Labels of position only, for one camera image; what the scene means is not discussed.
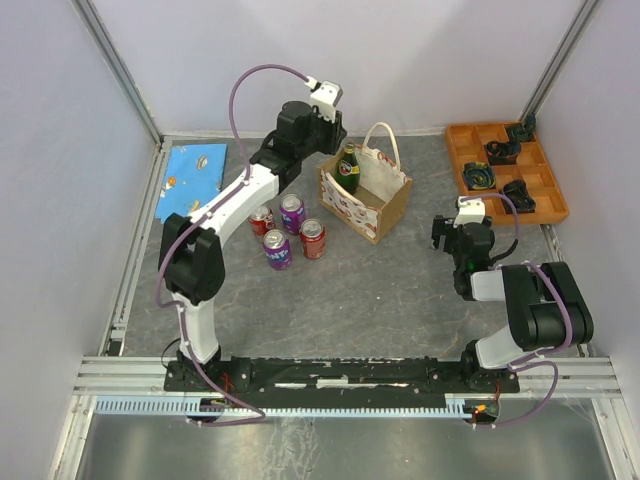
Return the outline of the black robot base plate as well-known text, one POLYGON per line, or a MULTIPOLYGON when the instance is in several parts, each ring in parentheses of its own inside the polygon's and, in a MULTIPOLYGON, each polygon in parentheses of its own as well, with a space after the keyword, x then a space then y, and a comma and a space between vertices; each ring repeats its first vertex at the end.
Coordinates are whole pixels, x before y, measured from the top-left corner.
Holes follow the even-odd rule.
POLYGON ((467 400, 496 400, 520 385, 509 370, 486 370, 464 355, 458 361, 233 357, 201 368, 174 360, 163 388, 201 395, 202 415, 465 418, 467 400))

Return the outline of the purple Fanta can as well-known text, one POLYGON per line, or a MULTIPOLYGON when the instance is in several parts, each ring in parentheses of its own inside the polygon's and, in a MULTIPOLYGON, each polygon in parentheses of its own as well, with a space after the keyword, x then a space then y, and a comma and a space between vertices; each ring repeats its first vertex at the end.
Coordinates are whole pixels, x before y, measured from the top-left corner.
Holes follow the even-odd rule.
POLYGON ((305 204, 297 194, 287 194, 280 202, 280 213, 284 229, 291 235, 298 235, 306 220, 305 204))
POLYGON ((291 246, 287 235, 279 230, 269 230, 263 236, 263 249, 268 264, 274 270, 284 270, 292 263, 291 246))

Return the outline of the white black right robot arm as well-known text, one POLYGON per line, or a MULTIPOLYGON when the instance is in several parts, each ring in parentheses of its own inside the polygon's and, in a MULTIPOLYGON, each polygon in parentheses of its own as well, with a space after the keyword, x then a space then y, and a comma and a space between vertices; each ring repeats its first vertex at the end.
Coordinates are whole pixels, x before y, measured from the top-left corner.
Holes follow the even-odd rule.
POLYGON ((517 248, 515 238, 494 255, 492 218, 486 213, 488 196, 460 196, 456 216, 437 215, 431 239, 454 263, 453 285, 466 301, 501 302, 507 323, 498 332, 470 342, 461 354, 460 382, 481 391, 500 377, 513 377, 536 358, 590 342, 594 323, 569 266, 524 262, 502 265, 517 248))

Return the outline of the green Perrier glass bottle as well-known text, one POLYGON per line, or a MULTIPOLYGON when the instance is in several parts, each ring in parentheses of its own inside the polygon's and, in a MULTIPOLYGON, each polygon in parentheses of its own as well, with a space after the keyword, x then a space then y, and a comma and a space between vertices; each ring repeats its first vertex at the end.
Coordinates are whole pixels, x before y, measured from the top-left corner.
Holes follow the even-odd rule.
POLYGON ((334 179, 347 193, 354 195, 360 182, 360 166, 356 157, 356 145, 349 141, 336 165, 334 179))

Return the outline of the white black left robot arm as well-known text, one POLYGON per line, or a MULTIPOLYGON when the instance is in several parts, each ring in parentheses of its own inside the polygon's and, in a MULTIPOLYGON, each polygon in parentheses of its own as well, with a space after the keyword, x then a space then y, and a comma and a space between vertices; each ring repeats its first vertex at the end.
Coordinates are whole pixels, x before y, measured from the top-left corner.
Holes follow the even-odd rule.
POLYGON ((308 157, 333 155, 346 136, 337 105, 342 88, 309 78, 310 99, 289 101, 276 127, 248 166, 214 200, 191 216, 171 215, 164 223, 159 274, 172 296, 180 325, 181 360, 187 379, 209 390, 221 378, 215 361, 214 298, 226 275, 223 246, 261 205, 274 199, 300 174, 308 157))

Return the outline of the red Coke can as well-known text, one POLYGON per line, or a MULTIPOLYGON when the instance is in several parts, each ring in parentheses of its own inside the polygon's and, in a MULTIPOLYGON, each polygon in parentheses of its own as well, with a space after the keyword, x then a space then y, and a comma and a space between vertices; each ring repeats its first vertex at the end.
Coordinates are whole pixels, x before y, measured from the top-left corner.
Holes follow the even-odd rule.
POLYGON ((299 236, 306 258, 315 260, 321 258, 326 249, 326 231, 324 225, 317 219, 306 219, 300 226, 299 236))
POLYGON ((266 204, 257 207, 248 217, 248 221, 254 237, 260 242, 269 231, 276 228, 273 211, 266 204))

